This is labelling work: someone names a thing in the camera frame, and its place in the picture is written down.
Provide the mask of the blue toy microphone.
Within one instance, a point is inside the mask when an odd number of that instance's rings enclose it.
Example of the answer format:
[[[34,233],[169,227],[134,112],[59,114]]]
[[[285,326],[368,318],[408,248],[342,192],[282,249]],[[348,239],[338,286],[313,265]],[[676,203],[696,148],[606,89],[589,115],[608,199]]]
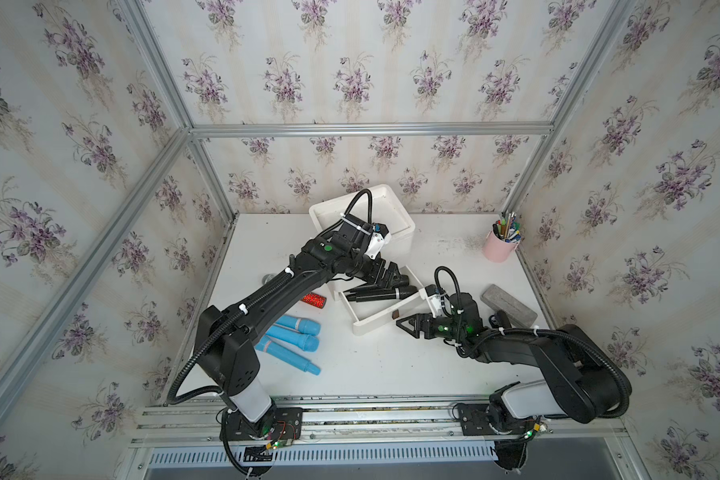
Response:
[[[302,334],[318,336],[321,332],[321,325],[311,319],[283,315],[276,324],[281,327],[289,328]]]
[[[274,339],[294,345],[305,352],[315,352],[319,347],[319,339],[313,335],[273,325],[266,334]]]
[[[313,364],[309,359],[282,346],[269,336],[264,336],[255,345],[255,349],[267,353],[299,371],[307,372],[315,376],[318,376],[321,373],[321,369],[317,365]]]

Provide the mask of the white bottom drawer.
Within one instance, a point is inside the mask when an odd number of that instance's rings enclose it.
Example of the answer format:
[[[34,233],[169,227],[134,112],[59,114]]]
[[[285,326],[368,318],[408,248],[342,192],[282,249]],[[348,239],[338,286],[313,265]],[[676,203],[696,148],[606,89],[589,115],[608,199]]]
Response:
[[[418,291],[425,287],[407,265],[401,266],[400,272],[409,277],[410,284],[418,288]],[[356,303],[349,302],[344,291],[342,291],[335,294],[335,299],[349,314],[351,330],[355,336],[366,335],[388,324],[394,324],[396,320],[391,317],[391,314],[396,309],[400,310],[400,318],[414,313],[427,313],[430,311],[419,292],[403,300]]]

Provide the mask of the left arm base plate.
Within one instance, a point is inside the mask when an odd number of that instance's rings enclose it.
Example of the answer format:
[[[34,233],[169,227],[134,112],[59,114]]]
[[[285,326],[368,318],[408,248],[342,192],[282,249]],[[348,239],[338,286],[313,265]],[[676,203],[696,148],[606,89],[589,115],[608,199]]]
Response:
[[[218,420],[220,436],[228,441],[289,442],[301,437],[304,410],[299,407],[271,407],[256,422],[238,411],[223,410]]]

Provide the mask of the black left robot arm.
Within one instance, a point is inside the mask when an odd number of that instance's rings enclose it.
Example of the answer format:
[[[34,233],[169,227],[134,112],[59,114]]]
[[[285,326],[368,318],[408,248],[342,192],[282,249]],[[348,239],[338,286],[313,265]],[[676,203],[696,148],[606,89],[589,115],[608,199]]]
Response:
[[[373,194],[355,194],[339,219],[289,257],[283,271],[242,300],[199,317],[192,355],[178,370],[164,404],[178,405],[215,394],[251,422],[271,416],[273,400],[258,380],[255,346],[267,330],[305,295],[342,276],[389,290],[399,268],[381,255],[390,243],[388,227],[373,220]]]

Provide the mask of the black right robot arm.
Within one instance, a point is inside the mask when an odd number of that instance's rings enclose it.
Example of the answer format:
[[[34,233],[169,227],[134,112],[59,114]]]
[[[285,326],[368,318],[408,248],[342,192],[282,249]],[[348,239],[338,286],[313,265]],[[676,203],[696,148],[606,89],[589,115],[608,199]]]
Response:
[[[500,309],[485,321],[477,301],[461,290],[454,272],[439,266],[434,274],[441,273],[451,278],[454,291],[447,292],[435,281],[421,290],[430,311],[399,317],[395,326],[415,339],[440,339],[462,359],[536,368],[541,380],[507,385],[496,392],[501,412],[512,419],[562,417],[586,424],[628,411],[629,379],[581,328],[516,327]]]

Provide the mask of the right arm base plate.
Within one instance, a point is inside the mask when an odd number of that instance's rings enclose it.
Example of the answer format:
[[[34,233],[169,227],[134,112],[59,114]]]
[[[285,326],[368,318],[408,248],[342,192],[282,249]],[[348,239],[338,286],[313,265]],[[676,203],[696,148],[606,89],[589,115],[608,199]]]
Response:
[[[456,403],[452,416],[464,436],[509,436],[526,438],[540,430],[539,417],[515,418],[498,403]]]

